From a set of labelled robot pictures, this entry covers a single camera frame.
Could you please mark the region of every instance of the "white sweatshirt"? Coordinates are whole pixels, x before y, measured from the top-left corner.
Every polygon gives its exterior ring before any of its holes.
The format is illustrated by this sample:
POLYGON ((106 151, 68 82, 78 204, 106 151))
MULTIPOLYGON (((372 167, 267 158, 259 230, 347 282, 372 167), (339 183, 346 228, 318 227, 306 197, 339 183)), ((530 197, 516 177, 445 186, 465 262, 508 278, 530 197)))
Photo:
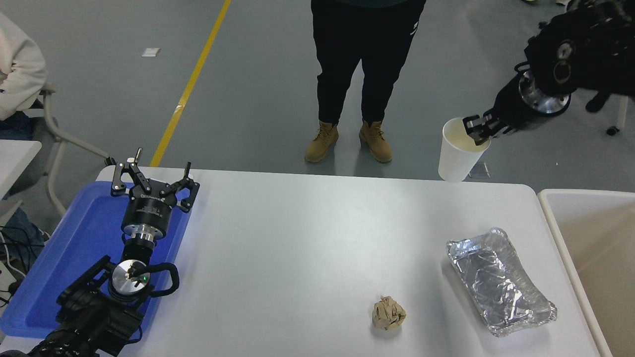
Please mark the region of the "white sweatshirt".
POLYGON ((0 120, 28 109, 45 82, 42 52, 0 12, 0 120))

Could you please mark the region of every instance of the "blue tray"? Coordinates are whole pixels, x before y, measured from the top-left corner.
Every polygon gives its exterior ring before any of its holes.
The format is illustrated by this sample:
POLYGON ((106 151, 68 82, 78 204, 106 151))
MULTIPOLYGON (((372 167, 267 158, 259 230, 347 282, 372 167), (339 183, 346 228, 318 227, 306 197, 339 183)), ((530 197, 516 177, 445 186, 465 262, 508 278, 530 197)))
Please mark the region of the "blue tray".
MULTIPOLYGON (((128 197, 111 197, 110 185, 93 182, 77 194, 4 310, 0 328, 6 335, 45 338, 59 325, 55 316, 60 306, 55 301, 60 293, 104 255, 109 255, 111 262, 119 262, 123 250, 121 221, 128 197)), ((189 217, 178 208, 172 211, 168 233, 157 242, 151 264, 174 262, 189 217)), ((150 282, 161 289, 169 278, 167 272, 153 274, 150 282)), ((107 283, 102 291, 107 291, 107 283)), ((145 315, 141 325, 144 332, 152 323, 158 303, 159 298, 150 299, 138 310, 145 315)))

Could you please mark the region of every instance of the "yellow work boot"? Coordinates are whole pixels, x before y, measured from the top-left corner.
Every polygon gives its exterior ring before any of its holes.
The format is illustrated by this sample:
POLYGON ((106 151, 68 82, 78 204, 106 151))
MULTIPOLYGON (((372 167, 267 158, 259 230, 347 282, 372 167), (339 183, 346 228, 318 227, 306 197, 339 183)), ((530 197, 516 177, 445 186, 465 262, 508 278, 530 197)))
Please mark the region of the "yellow work boot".
POLYGON ((374 121, 370 126, 364 121, 359 130, 359 138, 368 144, 370 154, 375 160, 381 163, 387 163, 392 160, 391 146, 384 139, 381 121, 374 121))
POLYGON ((317 136, 309 144, 304 158, 311 163, 322 161, 328 154, 328 147, 335 144, 340 135, 337 133, 337 125, 319 122, 319 131, 317 136))

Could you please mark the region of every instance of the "white table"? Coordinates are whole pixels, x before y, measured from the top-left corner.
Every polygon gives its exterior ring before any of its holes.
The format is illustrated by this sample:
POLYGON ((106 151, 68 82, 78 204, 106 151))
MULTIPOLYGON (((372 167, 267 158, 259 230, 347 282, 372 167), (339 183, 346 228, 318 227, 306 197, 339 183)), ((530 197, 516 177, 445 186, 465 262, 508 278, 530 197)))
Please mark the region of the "white table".
MULTIPOLYGON (((170 183, 182 169, 141 168, 170 183)), ((181 287, 120 356, 598 356, 527 186, 193 170, 181 287), (492 336, 445 252, 502 227, 558 319, 492 336), (372 326, 391 295, 401 328, 372 326)), ((100 180, 110 180, 112 168, 100 180)), ((7 337, 3 349, 38 340, 7 337)))
POLYGON ((42 144, 38 141, 0 140, 0 198, 9 191, 41 148, 42 144))
POLYGON ((0 140, 0 226, 22 204, 17 199, 2 198, 41 148, 42 144, 38 141, 0 140))

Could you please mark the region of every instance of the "white paper cup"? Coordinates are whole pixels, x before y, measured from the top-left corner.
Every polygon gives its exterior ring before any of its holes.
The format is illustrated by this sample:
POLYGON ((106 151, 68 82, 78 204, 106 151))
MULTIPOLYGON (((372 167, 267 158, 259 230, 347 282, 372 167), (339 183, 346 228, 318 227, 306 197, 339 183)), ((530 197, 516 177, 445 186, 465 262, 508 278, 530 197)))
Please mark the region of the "white paper cup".
POLYGON ((449 182, 461 182, 490 146, 488 139, 477 146, 465 132, 463 118, 454 118, 443 125, 443 141, 439 158, 439 176, 449 182))

